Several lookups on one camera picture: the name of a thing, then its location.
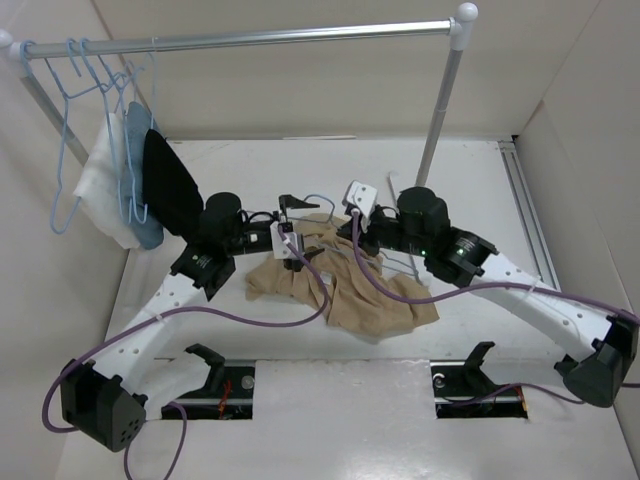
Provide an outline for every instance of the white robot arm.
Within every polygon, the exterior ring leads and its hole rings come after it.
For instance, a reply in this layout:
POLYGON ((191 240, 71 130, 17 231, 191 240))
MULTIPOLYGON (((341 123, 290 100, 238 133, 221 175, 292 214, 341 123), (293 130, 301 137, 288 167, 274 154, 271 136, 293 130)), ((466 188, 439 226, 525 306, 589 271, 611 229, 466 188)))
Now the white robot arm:
MULTIPOLYGON (((287 268, 302 268, 287 253, 277 227, 286 242, 304 252, 286 210, 317 205, 284 195, 280 212, 267 221, 251 222, 241 215, 235 195, 217 195, 217 201, 215 195, 207 201, 197 240, 187 245, 159 290, 125 328, 163 316, 102 350, 61 384, 64 419, 112 451, 128 446, 142 423, 160 418, 161 408, 170 401, 222 380, 224 358, 202 345, 189 347, 168 365, 149 372, 153 359, 184 322, 185 317, 174 317, 173 310, 210 300, 235 271, 234 255, 273 251, 287 268)), ((636 323, 540 294, 539 289, 557 292, 486 240, 452 227, 446 204, 429 189, 413 187, 402 192, 395 217, 387 217, 376 199, 375 188, 353 182, 343 202, 353 218, 338 234, 351 239, 353 222, 357 222, 362 232, 358 246, 367 253, 376 255, 380 248, 387 248, 424 257, 427 270, 436 278, 460 289, 475 289, 474 294, 500 305, 563 347, 567 356, 555 368, 577 397, 601 407, 613 404, 635 359, 636 323), (481 288, 496 282, 525 288, 481 288)))
POLYGON ((564 348, 567 356, 555 369, 574 395, 592 405, 613 405, 636 356, 636 322, 563 295, 483 238, 452 227, 446 203, 428 188, 403 191, 395 217, 387 217, 376 199, 375 188, 354 181, 343 200, 353 218, 338 234, 352 239, 356 222, 358 246, 368 254, 387 248, 424 257, 439 280, 500 305, 564 348))

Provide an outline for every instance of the beige cloth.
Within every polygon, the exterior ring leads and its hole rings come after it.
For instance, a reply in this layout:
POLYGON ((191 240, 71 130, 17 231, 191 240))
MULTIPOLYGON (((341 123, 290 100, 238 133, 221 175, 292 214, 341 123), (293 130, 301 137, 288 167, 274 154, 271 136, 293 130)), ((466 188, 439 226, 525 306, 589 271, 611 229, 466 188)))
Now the beige cloth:
MULTIPOLYGON (((327 216, 314 214, 305 218, 323 221, 327 216)), ((335 217, 333 221, 337 225, 344 223, 335 217)), ((331 302, 324 312, 329 325, 342 327, 354 333, 381 337, 392 333, 407 333, 417 326, 434 322, 439 318, 434 305, 408 305, 378 292, 362 275, 353 257, 352 243, 338 237, 333 226, 298 222, 296 232, 305 236, 307 252, 316 248, 309 245, 323 243, 347 254, 345 256, 325 250, 311 260, 313 266, 322 274, 331 297, 331 302)), ((382 263, 380 257, 368 259, 382 263)), ((404 274, 385 280, 377 267, 370 268, 378 283, 393 293, 409 298, 431 296, 428 288, 404 274)), ((284 268, 282 260, 276 260, 273 256, 249 272, 246 281, 246 298, 249 301, 268 293, 290 295, 316 309, 322 305, 322 289, 309 269, 292 272, 284 268)))

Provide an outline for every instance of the white floor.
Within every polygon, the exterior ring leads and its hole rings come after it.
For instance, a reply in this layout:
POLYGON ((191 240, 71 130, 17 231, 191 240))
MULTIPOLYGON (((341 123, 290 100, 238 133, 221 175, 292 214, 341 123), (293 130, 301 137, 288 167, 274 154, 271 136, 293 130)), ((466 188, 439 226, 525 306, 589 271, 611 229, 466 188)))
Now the white floor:
MULTIPOLYGON (((354 179, 376 186, 380 203, 390 205, 386 174, 396 170, 399 185, 411 186, 422 147, 421 140, 241 141, 186 142, 176 151, 205 199, 232 191, 244 208, 258 210, 276 208, 282 193, 323 193, 339 202, 354 179)), ((532 271, 495 142, 442 141, 429 184, 447 201, 454 225, 484 236, 532 271)), ((183 246, 168 239, 155 252, 130 255, 109 335, 153 294, 183 246)), ((211 303, 264 320, 308 315, 309 308, 281 298, 244 300, 243 273, 262 258, 239 259, 235 276, 211 303)), ((447 290, 433 281, 434 294, 447 290)), ((229 359, 293 361, 258 363, 253 420, 190 422, 173 478, 637 478, 613 409, 560 404, 526 391, 529 421, 436 420, 426 359, 463 358, 482 340, 497 344, 486 367, 496 382, 562 390, 551 369, 561 350, 524 322, 470 295, 438 310, 435 324, 380 342, 322 320, 274 331, 194 315, 163 356, 200 342, 229 359)), ((136 478, 162 478, 179 428, 166 421, 145 427, 132 451, 136 478)), ((70 435, 57 478, 123 478, 121 454, 70 435)))

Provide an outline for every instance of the clothes rack pole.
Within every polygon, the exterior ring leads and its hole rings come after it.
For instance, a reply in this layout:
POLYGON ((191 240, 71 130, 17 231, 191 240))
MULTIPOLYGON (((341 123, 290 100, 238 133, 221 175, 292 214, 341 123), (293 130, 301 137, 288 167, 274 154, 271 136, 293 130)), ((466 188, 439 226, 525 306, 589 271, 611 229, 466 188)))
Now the clothes rack pole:
MULTIPOLYGON (((138 40, 87 41, 83 46, 86 55, 109 55, 394 36, 449 35, 451 37, 451 52, 440 86, 438 101, 434 108, 419 173, 416 178, 416 185, 424 185, 444 122, 446 107, 449 102, 449 97, 451 96, 451 90, 462 51, 469 43, 471 29, 477 15, 478 9, 474 4, 464 3, 458 7, 456 16, 447 20, 218 35, 152 37, 138 40)), ((35 77, 28 75, 24 71, 20 59, 20 48, 21 44, 14 43, 8 32, 0 30, 0 53, 3 51, 6 52, 9 62, 12 63, 16 71, 18 71, 18 75, 21 77, 27 91, 44 111, 56 130, 61 132, 63 118, 35 77)), ((27 60, 35 60, 62 58, 66 57, 69 53, 77 56, 80 55, 80 49, 77 43, 70 44, 69 49, 65 43, 30 44, 25 46, 24 53, 27 60)), ((80 163, 84 164, 88 156, 87 150, 72 132, 69 133, 70 134, 67 135, 67 145, 80 163)))

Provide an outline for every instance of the black cloth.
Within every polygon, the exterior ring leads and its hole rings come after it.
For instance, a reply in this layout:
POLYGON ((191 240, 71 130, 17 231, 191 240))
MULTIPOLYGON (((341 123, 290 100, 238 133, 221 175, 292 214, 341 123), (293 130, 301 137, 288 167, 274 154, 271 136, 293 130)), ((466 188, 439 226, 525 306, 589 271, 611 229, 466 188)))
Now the black cloth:
POLYGON ((167 141, 149 130, 142 159, 142 199, 171 234, 189 241, 204 209, 198 185, 167 141))

